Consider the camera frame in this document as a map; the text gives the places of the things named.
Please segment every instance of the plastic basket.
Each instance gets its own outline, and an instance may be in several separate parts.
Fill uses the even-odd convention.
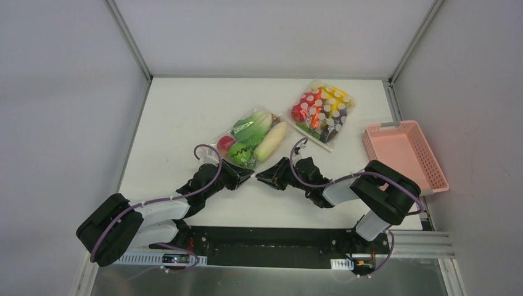
[[[369,125],[363,145],[370,160],[379,160],[412,179],[421,195],[448,190],[447,179],[417,122]]]

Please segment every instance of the bag of toy vegetables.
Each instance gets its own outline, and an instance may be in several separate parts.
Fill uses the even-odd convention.
[[[313,80],[287,114],[299,131],[332,151],[347,115],[354,107],[354,98],[343,90]]]
[[[287,134],[288,124],[263,108],[255,108],[230,130],[211,142],[221,157],[239,167],[254,169],[264,162]]]

